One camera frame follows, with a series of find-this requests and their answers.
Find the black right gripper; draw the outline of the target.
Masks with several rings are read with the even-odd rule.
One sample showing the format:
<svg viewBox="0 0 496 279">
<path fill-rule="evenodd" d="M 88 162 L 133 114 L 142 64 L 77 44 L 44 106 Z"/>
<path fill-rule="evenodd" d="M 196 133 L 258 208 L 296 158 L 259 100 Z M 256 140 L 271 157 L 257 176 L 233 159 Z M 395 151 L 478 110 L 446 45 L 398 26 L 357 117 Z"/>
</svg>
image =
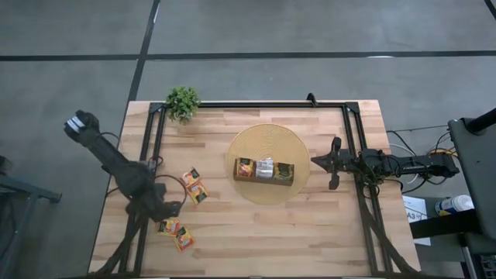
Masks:
<svg viewBox="0 0 496 279">
<path fill-rule="evenodd" d="M 339 157 L 340 149 L 341 138 L 334 137 L 331 142 L 331 150 L 326 155 L 311 158 L 314 164 L 324 169 L 328 174 L 331 174 L 331 179 L 329 181 L 329 190 L 336 190 L 339 187 L 339 168 L 334 164 L 332 160 L 335 160 Z M 342 171 L 348 173 L 364 171 L 363 158 L 361 157 L 361 155 L 357 157 L 349 150 L 344 150 L 340 152 L 340 160 Z"/>
</svg>

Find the orange black tea packet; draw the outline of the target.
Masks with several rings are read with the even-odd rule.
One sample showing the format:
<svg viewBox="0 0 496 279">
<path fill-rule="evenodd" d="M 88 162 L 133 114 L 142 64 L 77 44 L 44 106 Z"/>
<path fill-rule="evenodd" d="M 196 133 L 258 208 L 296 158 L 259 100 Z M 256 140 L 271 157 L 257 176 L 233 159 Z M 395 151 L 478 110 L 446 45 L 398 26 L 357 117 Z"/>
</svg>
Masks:
<svg viewBox="0 0 496 279">
<path fill-rule="evenodd" d="M 201 181 L 188 185 L 186 189 L 189 197 L 196 205 L 204 201 L 209 196 L 207 189 Z"/>
<path fill-rule="evenodd" d="M 236 173 L 242 177 L 252 177 L 255 170 L 255 162 L 250 158 L 240 157 L 237 162 Z"/>
<path fill-rule="evenodd" d="M 190 186 L 197 183 L 200 178 L 201 175 L 194 167 L 192 167 L 188 172 L 182 174 L 181 181 L 184 183 L 185 186 Z"/>
<path fill-rule="evenodd" d="M 157 234 L 162 236 L 176 236 L 181 224 L 178 219 L 165 219 L 157 223 Z"/>
<path fill-rule="evenodd" d="M 174 244 L 179 251 L 183 251 L 194 244 L 194 238 L 190 231 L 182 226 L 174 237 Z"/>
</svg>

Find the white orange Tazo tea packet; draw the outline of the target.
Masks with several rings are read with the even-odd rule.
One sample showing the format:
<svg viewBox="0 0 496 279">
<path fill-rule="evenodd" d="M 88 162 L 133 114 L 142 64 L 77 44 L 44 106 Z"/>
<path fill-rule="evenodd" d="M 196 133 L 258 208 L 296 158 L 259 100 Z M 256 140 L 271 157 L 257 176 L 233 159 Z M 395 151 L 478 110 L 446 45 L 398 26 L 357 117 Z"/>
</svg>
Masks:
<svg viewBox="0 0 496 279">
<path fill-rule="evenodd" d="M 255 176 L 261 179 L 271 179 L 274 174 L 274 161 L 272 158 L 266 158 L 256 161 Z"/>
</svg>

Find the brown wooden tea organizer box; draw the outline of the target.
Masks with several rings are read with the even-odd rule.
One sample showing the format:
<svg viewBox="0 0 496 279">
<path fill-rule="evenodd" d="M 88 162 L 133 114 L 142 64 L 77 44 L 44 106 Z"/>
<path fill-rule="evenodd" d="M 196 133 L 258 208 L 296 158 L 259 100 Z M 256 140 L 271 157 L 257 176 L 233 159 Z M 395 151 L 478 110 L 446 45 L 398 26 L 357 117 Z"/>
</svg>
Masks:
<svg viewBox="0 0 496 279">
<path fill-rule="evenodd" d="M 292 181 L 279 181 L 279 180 L 275 180 L 274 179 L 274 175 L 273 175 L 273 177 L 271 179 L 257 178 L 255 176 L 256 160 L 253 160 L 253 159 L 252 160 L 255 162 L 255 170 L 253 172 L 253 176 L 252 177 L 238 176 L 237 173 L 236 173 L 236 167 L 237 167 L 238 159 L 239 159 L 239 157 L 235 159 L 235 161 L 234 161 L 234 167 L 233 167 L 233 179 L 235 181 L 246 181 L 246 182 L 261 183 L 261 184 L 275 184 L 275 185 L 283 185 L 283 186 L 288 186 L 288 187 L 293 185 L 295 176 L 294 176 L 294 179 Z"/>
</svg>

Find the round woven straw placemat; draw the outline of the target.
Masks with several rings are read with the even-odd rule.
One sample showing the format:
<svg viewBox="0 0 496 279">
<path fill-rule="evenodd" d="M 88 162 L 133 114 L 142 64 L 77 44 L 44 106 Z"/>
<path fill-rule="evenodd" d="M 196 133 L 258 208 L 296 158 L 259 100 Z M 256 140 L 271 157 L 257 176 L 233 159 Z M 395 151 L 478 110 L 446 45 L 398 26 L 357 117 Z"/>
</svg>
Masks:
<svg viewBox="0 0 496 279">
<path fill-rule="evenodd" d="M 294 165 L 292 185 L 237 181 L 235 162 L 238 158 L 263 160 Z M 277 205 L 297 195 L 310 175 L 310 155 L 303 141 L 290 129 L 276 124 L 259 124 L 238 133 L 226 153 L 226 176 L 243 198 L 258 205 Z"/>
</svg>

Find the white printed paper sheet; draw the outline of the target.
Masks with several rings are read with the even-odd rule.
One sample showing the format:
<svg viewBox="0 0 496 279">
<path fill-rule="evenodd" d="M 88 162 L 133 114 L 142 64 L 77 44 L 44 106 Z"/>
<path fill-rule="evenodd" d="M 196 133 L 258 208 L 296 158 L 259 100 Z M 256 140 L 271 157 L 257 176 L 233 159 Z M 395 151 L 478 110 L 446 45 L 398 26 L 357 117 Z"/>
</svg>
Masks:
<svg viewBox="0 0 496 279">
<path fill-rule="evenodd" d="M 409 223 L 418 222 L 429 218 L 424 199 L 405 195 L 403 195 L 402 198 Z"/>
</svg>

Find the potted green plant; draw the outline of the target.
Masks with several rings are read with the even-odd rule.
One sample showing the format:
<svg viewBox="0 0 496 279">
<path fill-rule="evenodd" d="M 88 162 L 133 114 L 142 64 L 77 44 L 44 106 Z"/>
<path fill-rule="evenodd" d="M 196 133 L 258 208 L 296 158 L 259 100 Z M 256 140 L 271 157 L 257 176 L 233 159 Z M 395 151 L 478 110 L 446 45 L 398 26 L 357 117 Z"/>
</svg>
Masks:
<svg viewBox="0 0 496 279">
<path fill-rule="evenodd" d="M 184 125 L 191 121 L 201 100 L 195 88 L 175 87 L 166 98 L 168 118 L 173 122 Z"/>
</svg>

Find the black cart crossbar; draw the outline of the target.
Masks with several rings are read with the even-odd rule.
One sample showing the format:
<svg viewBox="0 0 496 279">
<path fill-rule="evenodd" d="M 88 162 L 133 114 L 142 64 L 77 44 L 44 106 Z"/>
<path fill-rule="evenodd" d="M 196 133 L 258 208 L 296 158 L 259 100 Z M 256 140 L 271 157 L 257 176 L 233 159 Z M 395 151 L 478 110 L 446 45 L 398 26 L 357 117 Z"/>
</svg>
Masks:
<svg viewBox="0 0 496 279">
<path fill-rule="evenodd" d="M 474 209 L 453 215 L 439 216 L 410 224 L 414 239 L 461 233 L 482 233 Z"/>
</svg>

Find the white wipes canister blue label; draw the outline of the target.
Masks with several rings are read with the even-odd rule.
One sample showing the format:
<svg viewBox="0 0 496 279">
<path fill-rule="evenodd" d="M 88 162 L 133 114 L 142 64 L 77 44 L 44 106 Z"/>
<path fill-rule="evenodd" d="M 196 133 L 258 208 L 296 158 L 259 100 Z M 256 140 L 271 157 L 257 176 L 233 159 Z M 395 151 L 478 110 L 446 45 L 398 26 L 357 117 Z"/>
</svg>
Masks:
<svg viewBox="0 0 496 279">
<path fill-rule="evenodd" d="M 452 198 L 446 198 L 438 201 L 435 205 L 436 213 L 439 216 L 453 215 L 471 209 L 474 209 L 474 204 L 469 195 L 457 195 Z"/>
</svg>

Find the grey metal stand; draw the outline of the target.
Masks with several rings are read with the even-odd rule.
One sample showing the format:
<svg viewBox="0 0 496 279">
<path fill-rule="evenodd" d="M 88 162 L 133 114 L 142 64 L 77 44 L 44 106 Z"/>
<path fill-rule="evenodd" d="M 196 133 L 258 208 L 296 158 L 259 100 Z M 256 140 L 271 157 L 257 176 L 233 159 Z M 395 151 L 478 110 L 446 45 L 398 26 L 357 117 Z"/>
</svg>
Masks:
<svg viewBox="0 0 496 279">
<path fill-rule="evenodd" d="M 10 279 L 40 198 L 59 203 L 62 194 L 8 176 L 12 162 L 0 155 L 0 279 Z"/>
</svg>

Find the grey metal cart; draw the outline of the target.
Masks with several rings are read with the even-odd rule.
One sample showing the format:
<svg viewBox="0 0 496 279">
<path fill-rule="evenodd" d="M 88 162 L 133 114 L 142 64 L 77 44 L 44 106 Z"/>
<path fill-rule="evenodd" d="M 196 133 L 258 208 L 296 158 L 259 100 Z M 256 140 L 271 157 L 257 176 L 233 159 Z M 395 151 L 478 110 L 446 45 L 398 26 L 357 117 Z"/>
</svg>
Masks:
<svg viewBox="0 0 496 279">
<path fill-rule="evenodd" d="M 496 239 L 496 108 L 448 122 L 481 232 Z"/>
</svg>

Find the dark patterned device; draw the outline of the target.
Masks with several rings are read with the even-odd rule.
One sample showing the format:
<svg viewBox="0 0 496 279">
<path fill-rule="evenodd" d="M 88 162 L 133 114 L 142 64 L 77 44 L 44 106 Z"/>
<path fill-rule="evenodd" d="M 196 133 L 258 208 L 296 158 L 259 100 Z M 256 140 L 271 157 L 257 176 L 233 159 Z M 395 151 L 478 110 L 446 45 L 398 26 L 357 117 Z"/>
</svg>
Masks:
<svg viewBox="0 0 496 279">
<path fill-rule="evenodd" d="M 496 255 L 480 255 L 483 279 L 496 279 Z"/>
</svg>

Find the black aluminium table frame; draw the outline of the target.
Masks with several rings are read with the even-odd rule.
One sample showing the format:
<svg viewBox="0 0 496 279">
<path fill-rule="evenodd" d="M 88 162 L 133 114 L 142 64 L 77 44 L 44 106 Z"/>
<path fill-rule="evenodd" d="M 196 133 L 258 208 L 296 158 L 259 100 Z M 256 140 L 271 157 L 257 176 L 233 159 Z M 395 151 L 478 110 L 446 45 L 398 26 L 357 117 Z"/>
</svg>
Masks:
<svg viewBox="0 0 496 279">
<path fill-rule="evenodd" d="M 363 195 L 356 175 L 342 177 L 330 191 L 330 176 L 311 162 L 328 153 L 334 136 L 358 153 L 387 150 L 375 100 L 202 102 L 186 125 L 169 120 L 165 104 L 131 102 L 119 150 L 138 160 L 181 202 L 179 220 L 194 244 L 179 251 L 155 223 L 125 212 L 120 193 L 104 201 L 88 269 L 90 279 L 154 277 L 411 277 L 419 260 L 393 183 Z M 310 155 L 310 175 L 293 198 L 258 205 L 236 192 L 225 170 L 230 143 L 259 124 L 284 126 L 298 135 Z M 181 181 L 194 167 L 209 196 L 196 205 Z"/>
</svg>

